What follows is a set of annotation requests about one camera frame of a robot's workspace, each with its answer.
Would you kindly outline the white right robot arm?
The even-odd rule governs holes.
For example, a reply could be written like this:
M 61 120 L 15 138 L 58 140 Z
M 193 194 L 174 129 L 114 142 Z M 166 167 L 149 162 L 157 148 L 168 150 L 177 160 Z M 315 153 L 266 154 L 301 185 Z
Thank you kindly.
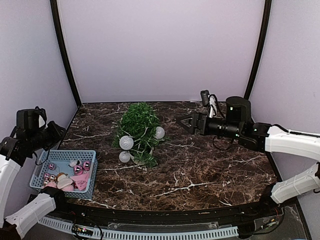
M 176 122 L 194 135 L 228 138 L 251 151 L 282 157 L 291 164 L 303 162 L 302 168 L 290 167 L 284 180 L 268 185 L 255 205 L 255 213 L 266 217 L 275 206 L 309 192 L 320 191 L 320 135 L 287 129 L 279 124 L 255 122 L 251 102 L 241 96 L 225 100 L 226 112 L 219 107 L 215 94 L 203 90 L 202 106 L 207 113 L 184 115 Z

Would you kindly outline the small green christmas tree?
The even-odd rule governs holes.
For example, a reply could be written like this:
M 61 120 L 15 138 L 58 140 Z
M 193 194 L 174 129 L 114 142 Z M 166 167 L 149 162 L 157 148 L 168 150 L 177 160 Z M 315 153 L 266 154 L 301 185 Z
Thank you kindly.
M 146 102 L 132 103 L 117 123 L 112 145 L 113 147 L 120 149 L 119 145 L 116 143 L 116 140 L 118 140 L 117 134 L 120 132 L 120 128 L 123 128 L 130 134 L 136 135 L 142 134 L 145 127 L 155 128 L 157 126 L 161 126 L 160 120 L 156 115 L 156 111 L 150 104 Z M 165 135 L 164 139 L 167 141 L 169 137 Z

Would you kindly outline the white ball string lights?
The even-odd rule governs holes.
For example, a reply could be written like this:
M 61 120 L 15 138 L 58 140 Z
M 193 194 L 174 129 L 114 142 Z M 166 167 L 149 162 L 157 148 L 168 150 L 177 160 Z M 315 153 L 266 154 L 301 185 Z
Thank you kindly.
M 115 142 L 121 149 L 119 160 L 127 163 L 130 160 L 138 166 L 155 167 L 158 163 L 153 152 L 160 142 L 165 141 L 166 132 L 163 127 L 145 127 L 142 134 L 131 134 L 120 128 Z

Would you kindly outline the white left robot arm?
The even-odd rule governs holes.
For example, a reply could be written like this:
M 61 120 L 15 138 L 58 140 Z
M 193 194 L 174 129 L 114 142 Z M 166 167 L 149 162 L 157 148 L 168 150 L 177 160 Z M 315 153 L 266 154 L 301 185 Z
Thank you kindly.
M 60 218 L 71 213 L 65 203 L 65 193 L 46 186 L 30 202 L 26 186 L 19 172 L 27 159 L 39 150 L 47 153 L 62 140 L 65 128 L 47 121 L 45 109 L 40 107 L 18 110 L 11 134 L 0 143 L 0 238 L 22 240 L 40 219 L 54 212 Z

